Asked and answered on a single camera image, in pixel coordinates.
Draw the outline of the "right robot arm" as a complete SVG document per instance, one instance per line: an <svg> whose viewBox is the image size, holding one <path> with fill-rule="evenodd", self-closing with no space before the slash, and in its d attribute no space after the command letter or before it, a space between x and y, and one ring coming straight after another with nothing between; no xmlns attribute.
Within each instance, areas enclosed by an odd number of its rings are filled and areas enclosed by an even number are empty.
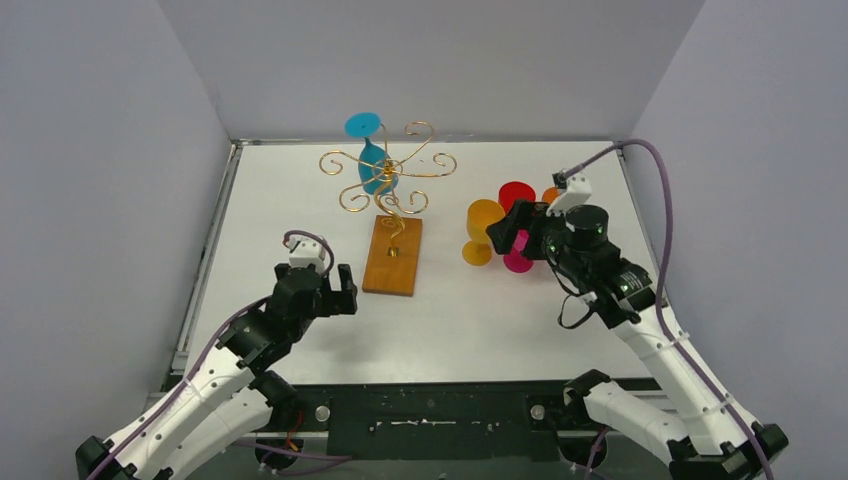
<svg viewBox="0 0 848 480"><path fill-rule="evenodd" d="M645 366L675 412L668 414L593 369L569 381L563 413L574 427L610 427L665 464L675 479L755 479L789 439L740 406L695 351L663 302L648 271L626 259L608 238L609 215L595 205L549 214L545 203L516 202L486 233L508 254L544 261L560 286L598 316Z"/></svg>

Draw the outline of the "blue wine glass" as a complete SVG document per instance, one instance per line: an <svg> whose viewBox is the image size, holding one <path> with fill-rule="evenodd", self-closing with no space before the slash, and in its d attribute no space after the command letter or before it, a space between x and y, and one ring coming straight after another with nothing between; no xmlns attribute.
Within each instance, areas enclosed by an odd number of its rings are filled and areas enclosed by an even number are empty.
<svg viewBox="0 0 848 480"><path fill-rule="evenodd" d="M363 183L363 190L368 195L374 195L388 180L390 186L384 193L390 193L391 188L398 183L396 175L389 176L383 172L386 151L371 141L371 136L382 128L380 117L373 112L361 112L351 116L345 123L345 133L353 138L362 138L364 147L358 157L358 174Z"/></svg>

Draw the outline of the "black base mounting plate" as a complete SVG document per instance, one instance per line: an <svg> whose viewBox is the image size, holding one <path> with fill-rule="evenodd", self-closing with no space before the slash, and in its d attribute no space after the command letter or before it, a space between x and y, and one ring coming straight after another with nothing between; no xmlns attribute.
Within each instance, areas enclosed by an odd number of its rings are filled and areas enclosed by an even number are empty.
<svg viewBox="0 0 848 480"><path fill-rule="evenodd" d="M158 471L182 478L233 444L265 450L272 465L290 462L290 444L320 437L326 465L362 460L482 460L559 456L592 467L615 431L683 479L726 477L740 456L721 395L705 400L668 392L666 411L646 401L658 384L617 382L591 370L569 381L293 386L261 374L215 407L180 440Z"/></svg>

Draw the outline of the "orange wine glass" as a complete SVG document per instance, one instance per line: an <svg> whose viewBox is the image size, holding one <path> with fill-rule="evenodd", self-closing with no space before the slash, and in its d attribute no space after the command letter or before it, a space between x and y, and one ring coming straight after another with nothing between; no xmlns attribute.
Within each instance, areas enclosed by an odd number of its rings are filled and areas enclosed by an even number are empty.
<svg viewBox="0 0 848 480"><path fill-rule="evenodd" d="M560 192L558 188L549 187L543 192L541 201L547 204L552 204L557 199L559 194Z"/></svg>

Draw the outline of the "gold wire rack wooden base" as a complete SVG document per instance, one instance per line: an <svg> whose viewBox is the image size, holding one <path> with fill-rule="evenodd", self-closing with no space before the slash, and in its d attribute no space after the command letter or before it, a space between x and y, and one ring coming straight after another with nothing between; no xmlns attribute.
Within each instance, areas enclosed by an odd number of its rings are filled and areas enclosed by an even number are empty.
<svg viewBox="0 0 848 480"><path fill-rule="evenodd" d="M432 162L439 170L435 173L408 171L406 164L414 159L435 138L434 127L425 121L413 121L404 127L409 137L421 136L423 141L412 152L398 158L389 152L388 130L382 122L381 130L371 136L371 141L383 147L387 158L383 167L386 175L398 178L398 183L390 193L384 190L390 186L388 180L374 195L363 190L358 174L359 154L353 155L343 150L330 150L319 159L320 170L329 176L336 176L344 170L343 159L355 163L357 182L343 188L338 195L338 204L349 213L359 213L375 206L379 214L375 217L369 251L364 267L362 289L367 293L410 297L414 294L423 222L418 217L429 207L429 196L422 190L413 190L403 201L397 187L403 178L434 179L448 177L455 173L458 162L445 152L432 156Z"/></svg>

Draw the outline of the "yellow wine glass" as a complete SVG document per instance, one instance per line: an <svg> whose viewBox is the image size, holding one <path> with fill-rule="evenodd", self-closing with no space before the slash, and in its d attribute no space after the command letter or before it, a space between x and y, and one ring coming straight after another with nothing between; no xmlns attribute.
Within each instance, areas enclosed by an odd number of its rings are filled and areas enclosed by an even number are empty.
<svg viewBox="0 0 848 480"><path fill-rule="evenodd" d="M466 218L469 240L462 248L462 257L466 263L483 266L491 261L492 246L486 229L504 216L503 207L494 200L479 199L469 205Z"/></svg>

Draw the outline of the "red wine glass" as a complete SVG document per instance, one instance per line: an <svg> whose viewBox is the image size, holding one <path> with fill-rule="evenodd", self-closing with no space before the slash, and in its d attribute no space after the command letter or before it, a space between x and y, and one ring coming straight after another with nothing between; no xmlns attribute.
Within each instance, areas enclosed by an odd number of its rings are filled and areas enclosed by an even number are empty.
<svg viewBox="0 0 848 480"><path fill-rule="evenodd" d="M498 203L505 213L509 213L517 201L534 202L535 200L535 189L521 181L507 182L498 191Z"/></svg>

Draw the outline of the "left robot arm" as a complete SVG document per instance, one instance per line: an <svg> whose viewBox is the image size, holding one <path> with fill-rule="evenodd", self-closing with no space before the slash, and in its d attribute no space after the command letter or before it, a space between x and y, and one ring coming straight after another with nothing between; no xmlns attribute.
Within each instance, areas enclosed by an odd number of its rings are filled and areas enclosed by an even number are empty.
<svg viewBox="0 0 848 480"><path fill-rule="evenodd" d="M317 318L353 315L351 268L340 287L313 267L280 263L272 293L237 310L173 388L127 426L91 436L75 452L81 479L183 479L240 437L289 428L297 392L273 371Z"/></svg>

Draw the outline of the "magenta wine glass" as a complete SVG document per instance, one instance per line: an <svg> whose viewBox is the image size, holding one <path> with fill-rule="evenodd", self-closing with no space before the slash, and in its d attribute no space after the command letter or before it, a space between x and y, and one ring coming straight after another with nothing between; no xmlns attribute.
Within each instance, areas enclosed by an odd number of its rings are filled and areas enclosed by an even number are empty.
<svg viewBox="0 0 848 480"><path fill-rule="evenodd" d="M519 230L510 252L503 256L503 264L510 272L523 274L532 269L534 261L525 258L522 254L528 239L529 233L526 230Z"/></svg>

